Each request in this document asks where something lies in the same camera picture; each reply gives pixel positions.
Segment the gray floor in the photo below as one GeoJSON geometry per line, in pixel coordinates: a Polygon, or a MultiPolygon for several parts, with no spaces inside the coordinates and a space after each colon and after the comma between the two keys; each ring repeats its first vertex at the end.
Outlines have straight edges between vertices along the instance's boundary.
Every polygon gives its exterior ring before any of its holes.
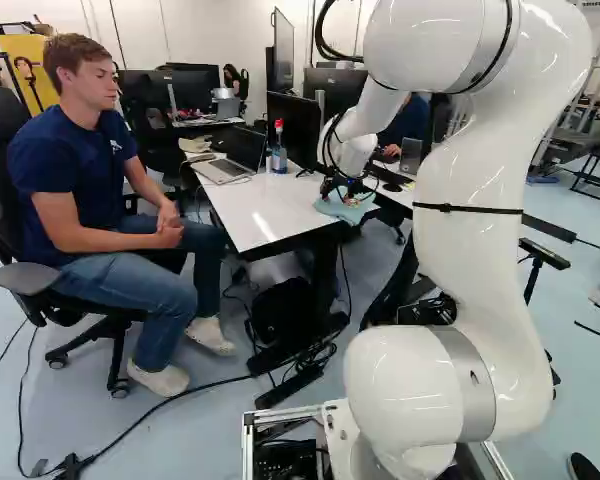
{"type": "MultiPolygon", "coordinates": [[[[572,177],[561,174],[557,185],[526,187],[526,210],[578,232],[600,244],[600,202],[568,190],[572,177]]],[[[405,231],[409,230],[405,222],[405,231]]],[[[600,251],[582,244],[567,245],[537,232],[527,235],[569,259],[564,272],[544,268],[531,311],[554,367],[563,384],[548,421],[537,432],[499,444],[517,479],[568,479],[565,460],[582,451],[600,468],[600,339],[573,325],[579,320],[600,329],[600,311],[587,299],[600,281],[600,251]]],[[[324,378],[287,400],[283,406],[315,404],[344,395],[341,354],[357,330],[357,322],[391,274],[400,254],[394,235],[372,221],[364,236],[345,248],[353,290],[353,325],[338,340],[340,351],[324,378]]],[[[230,265],[225,265],[224,282],[230,265]]],[[[520,267],[525,281],[530,263],[520,267]]],[[[263,261],[252,277],[266,288],[295,275],[293,257],[263,261]]],[[[235,293],[249,299],[246,287],[235,293]]],[[[239,346],[237,359],[217,359],[183,341],[176,361],[192,373],[193,384],[246,373],[249,343],[244,335],[244,313],[237,302],[224,301],[221,316],[227,335],[239,346]]],[[[23,316],[9,294],[0,289],[0,352],[23,316]]],[[[83,329],[48,327],[38,332],[29,380],[25,384],[25,469],[38,458],[61,460],[68,452],[87,455],[111,441],[117,433],[157,402],[155,396],[134,390],[122,401],[112,400],[104,389],[109,358],[107,342],[91,344],[72,356],[71,366],[52,371],[43,360],[45,349],[83,329]]],[[[17,478],[17,391],[26,362],[26,347],[33,328],[27,324],[0,369],[0,479],[17,478]]],[[[185,398],[160,411],[89,468],[83,478],[223,479],[240,478],[240,416],[253,399],[268,389],[266,377],[232,384],[185,398]]]]}

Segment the shoe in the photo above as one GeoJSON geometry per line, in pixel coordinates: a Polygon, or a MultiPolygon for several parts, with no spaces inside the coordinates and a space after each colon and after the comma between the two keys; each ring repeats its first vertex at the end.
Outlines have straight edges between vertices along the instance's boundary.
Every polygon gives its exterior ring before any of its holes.
{"type": "Polygon", "coordinates": [[[224,338],[217,316],[196,317],[184,331],[191,340],[198,342],[217,355],[230,357],[235,355],[236,346],[224,338]]]}
{"type": "Polygon", "coordinates": [[[600,480],[600,471],[581,453],[572,454],[567,467],[573,480],[600,480]]]}
{"type": "Polygon", "coordinates": [[[136,382],[144,385],[161,397],[174,397],[187,389],[189,375],[181,368],[167,365],[159,372],[146,372],[138,367],[133,360],[127,361],[127,374],[136,382]]]}

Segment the water bottle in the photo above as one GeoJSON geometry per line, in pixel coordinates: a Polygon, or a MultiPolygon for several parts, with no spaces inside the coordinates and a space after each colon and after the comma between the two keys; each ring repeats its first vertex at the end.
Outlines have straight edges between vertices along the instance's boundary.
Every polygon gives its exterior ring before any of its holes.
{"type": "Polygon", "coordinates": [[[287,149],[282,145],[282,128],[284,121],[279,118],[275,121],[276,143],[271,149],[271,170],[274,173],[287,173],[287,149]]]}

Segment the navy t-shirt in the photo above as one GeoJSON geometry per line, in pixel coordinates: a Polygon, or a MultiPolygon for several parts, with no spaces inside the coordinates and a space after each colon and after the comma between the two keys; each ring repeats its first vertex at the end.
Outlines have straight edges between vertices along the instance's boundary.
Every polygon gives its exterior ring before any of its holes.
{"type": "Polygon", "coordinates": [[[56,249],[47,236],[31,201],[33,193],[72,192],[84,227],[114,227],[124,214],[124,162],[136,153],[115,110],[103,111],[95,130],[73,123],[59,105],[29,120],[7,154],[21,206],[21,260],[59,266],[75,259],[56,249]]]}
{"type": "Polygon", "coordinates": [[[402,146],[404,137],[422,140],[429,118],[429,104],[417,93],[395,116],[389,126],[378,133],[378,144],[386,147],[391,144],[402,146]]]}

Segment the white desk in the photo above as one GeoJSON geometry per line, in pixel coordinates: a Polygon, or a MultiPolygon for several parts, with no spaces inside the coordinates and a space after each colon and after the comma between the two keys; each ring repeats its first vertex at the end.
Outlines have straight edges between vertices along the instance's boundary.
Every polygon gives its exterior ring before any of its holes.
{"type": "MultiPolygon", "coordinates": [[[[189,158],[195,154],[187,153],[189,158]]],[[[249,179],[216,185],[196,176],[239,253],[337,223],[318,212],[324,176],[314,172],[296,178],[300,167],[289,162],[285,175],[259,173],[249,179]]]]}
{"type": "MultiPolygon", "coordinates": [[[[378,162],[377,160],[374,160],[373,163],[380,167],[385,167],[387,170],[389,170],[391,172],[399,173],[400,175],[409,177],[411,180],[416,179],[415,175],[408,175],[408,174],[404,174],[404,173],[401,173],[398,171],[398,169],[400,167],[400,162],[395,162],[392,164],[384,164],[384,163],[378,162]]],[[[364,183],[365,187],[373,190],[376,187],[376,178],[375,177],[367,177],[363,180],[363,183],[364,183]]],[[[376,195],[382,195],[383,197],[388,198],[389,200],[393,200],[394,202],[399,203],[400,205],[408,208],[409,210],[413,210],[413,190],[416,186],[415,182],[410,183],[409,185],[406,185],[406,186],[402,186],[401,192],[390,192],[389,190],[385,190],[383,188],[384,185],[386,185],[386,182],[383,182],[382,180],[380,180],[380,183],[378,184],[378,190],[376,191],[376,195]]]]}

